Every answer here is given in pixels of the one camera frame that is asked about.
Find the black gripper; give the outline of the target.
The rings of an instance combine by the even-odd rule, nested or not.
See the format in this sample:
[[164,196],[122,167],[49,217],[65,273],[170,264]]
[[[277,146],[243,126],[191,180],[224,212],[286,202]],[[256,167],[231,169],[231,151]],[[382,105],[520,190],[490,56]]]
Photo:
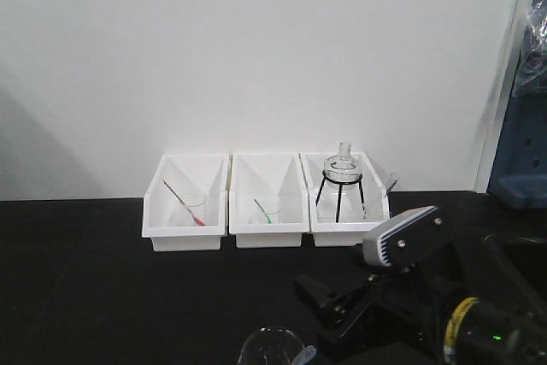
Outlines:
[[401,342],[432,359],[510,359],[513,314],[475,291],[449,241],[403,268],[367,265],[363,282],[338,293],[308,275],[297,297],[316,315],[332,359]]

